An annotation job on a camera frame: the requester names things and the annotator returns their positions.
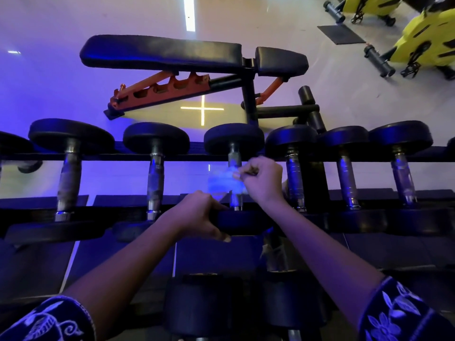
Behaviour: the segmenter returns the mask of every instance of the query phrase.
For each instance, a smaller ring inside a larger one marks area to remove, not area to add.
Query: rubber mat
[[[365,41],[346,25],[324,25],[318,28],[336,45],[358,44]]]

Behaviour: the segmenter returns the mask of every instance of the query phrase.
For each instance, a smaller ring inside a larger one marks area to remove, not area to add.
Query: glossy floor
[[[109,121],[103,110],[112,91],[120,83],[131,85],[154,72],[87,68],[80,62],[79,51],[95,34],[143,34],[241,43],[245,57],[253,57],[257,46],[304,53],[310,63],[308,72],[284,84],[265,105],[299,104],[299,87],[309,85],[327,129],[350,125],[372,129],[401,120],[421,120],[430,126],[435,145],[445,145],[455,136],[454,82],[445,81],[434,69],[422,70],[413,80],[399,74],[389,80],[380,78],[363,58],[364,45],[336,46],[317,28],[333,24],[322,7],[324,1],[1,0],[0,128],[26,137],[34,120],[59,117],[99,126],[121,140],[123,130],[134,120],[149,120],[179,126],[192,141],[202,141],[212,126],[245,122],[239,89],[205,97],[207,107],[224,110],[206,110],[203,126],[199,110],[181,109],[199,107],[201,97],[141,109],[127,118]],[[403,4],[395,11],[393,28],[375,17],[365,17],[361,25],[346,23],[383,52],[415,15]],[[271,81],[256,78],[256,91],[263,91]],[[291,122],[261,120],[260,126],[267,133]],[[145,193],[147,165],[86,162],[81,194]],[[209,167],[221,166],[166,163],[165,194],[204,190]],[[24,175],[6,166],[0,197],[54,195],[60,167],[60,162],[46,162],[36,173]],[[455,188],[453,168],[451,163],[411,164],[417,189]],[[387,163],[355,163],[354,169],[359,187],[395,187]],[[338,189],[335,164],[326,163],[326,171],[329,187]]]

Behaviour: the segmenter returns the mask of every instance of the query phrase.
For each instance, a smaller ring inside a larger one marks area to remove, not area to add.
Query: embroidered sleeve
[[[44,301],[0,335],[0,341],[96,341],[95,326],[76,300],[56,296]]]
[[[388,277],[360,321],[359,340],[455,340],[455,328],[420,297]]]

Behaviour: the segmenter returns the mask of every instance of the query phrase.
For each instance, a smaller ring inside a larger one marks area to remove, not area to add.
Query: adjustable bench
[[[161,70],[115,90],[105,111],[110,120],[130,110],[241,87],[248,122],[257,124],[256,105],[262,104],[283,82],[305,74],[309,68],[305,55],[289,50],[258,47],[255,58],[244,58],[240,44],[138,35],[93,36],[83,46],[80,57],[88,67]],[[177,80],[180,71],[190,72],[188,79]],[[196,72],[230,75],[210,79],[208,74],[201,76]],[[276,80],[264,93],[255,94],[256,74]],[[169,83],[158,85],[166,78],[170,78]]]

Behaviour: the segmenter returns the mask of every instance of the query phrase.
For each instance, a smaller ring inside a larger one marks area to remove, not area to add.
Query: orange metal bracket
[[[276,78],[267,89],[256,98],[256,105],[262,105],[283,84],[283,78]]]
[[[170,78],[167,84],[158,85],[158,82],[167,78]],[[162,71],[129,87],[121,84],[120,88],[114,91],[110,104],[119,111],[140,108],[143,105],[209,91],[209,82],[208,74],[201,76],[191,72],[188,79],[177,80],[173,73]]]

